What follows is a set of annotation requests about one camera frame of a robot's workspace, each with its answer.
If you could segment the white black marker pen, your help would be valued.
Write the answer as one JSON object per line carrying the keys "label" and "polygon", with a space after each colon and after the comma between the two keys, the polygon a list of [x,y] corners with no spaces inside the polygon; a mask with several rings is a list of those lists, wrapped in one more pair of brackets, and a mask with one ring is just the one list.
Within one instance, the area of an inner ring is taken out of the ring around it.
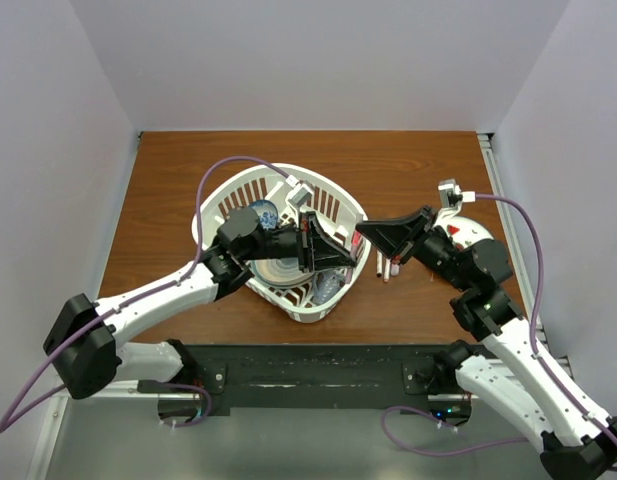
{"label": "white black marker pen", "polygon": [[381,252],[377,251],[376,254],[376,276],[378,278],[383,277],[384,272],[384,257]]}

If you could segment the white red pen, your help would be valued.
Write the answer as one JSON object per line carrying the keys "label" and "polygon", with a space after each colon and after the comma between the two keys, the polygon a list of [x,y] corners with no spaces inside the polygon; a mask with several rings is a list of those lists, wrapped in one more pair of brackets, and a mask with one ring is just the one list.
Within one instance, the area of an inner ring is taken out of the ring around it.
{"label": "white red pen", "polygon": [[391,277],[391,261],[389,258],[385,259],[383,267],[383,282],[388,283]]}

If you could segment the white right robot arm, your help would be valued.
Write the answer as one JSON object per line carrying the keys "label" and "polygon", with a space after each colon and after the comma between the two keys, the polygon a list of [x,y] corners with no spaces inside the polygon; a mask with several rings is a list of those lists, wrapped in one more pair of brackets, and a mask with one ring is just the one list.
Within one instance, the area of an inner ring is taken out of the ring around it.
{"label": "white right robot arm", "polygon": [[384,257],[410,259],[460,291],[450,305],[459,325],[507,368],[462,341],[437,355],[436,386],[476,395],[539,452],[553,479],[597,479],[617,463],[617,416],[592,401],[531,331],[503,288],[506,246],[479,223],[425,206],[398,219],[362,221],[357,231]]}

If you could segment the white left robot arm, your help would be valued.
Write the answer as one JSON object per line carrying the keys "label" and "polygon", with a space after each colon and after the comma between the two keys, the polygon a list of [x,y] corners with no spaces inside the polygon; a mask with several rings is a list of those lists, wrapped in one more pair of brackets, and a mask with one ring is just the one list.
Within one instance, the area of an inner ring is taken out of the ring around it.
{"label": "white left robot arm", "polygon": [[294,224],[265,229],[257,213],[229,213],[208,248],[166,277],[98,301],[79,294],[63,306],[44,351],[72,398],[80,400],[117,381],[162,383],[173,392],[199,385],[201,368],[177,340],[135,342],[145,330],[198,305],[213,303],[244,286],[252,260],[295,259],[301,271],[355,267],[357,252],[331,237],[315,212]]}

